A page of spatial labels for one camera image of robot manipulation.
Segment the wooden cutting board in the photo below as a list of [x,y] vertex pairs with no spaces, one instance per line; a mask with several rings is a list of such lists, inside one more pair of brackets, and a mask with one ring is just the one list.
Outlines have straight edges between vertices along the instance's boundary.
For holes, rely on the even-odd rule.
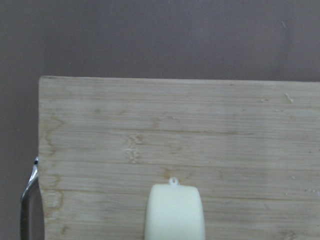
[[320,237],[320,84],[43,76],[47,240],[141,240],[154,184],[198,188],[208,240]]

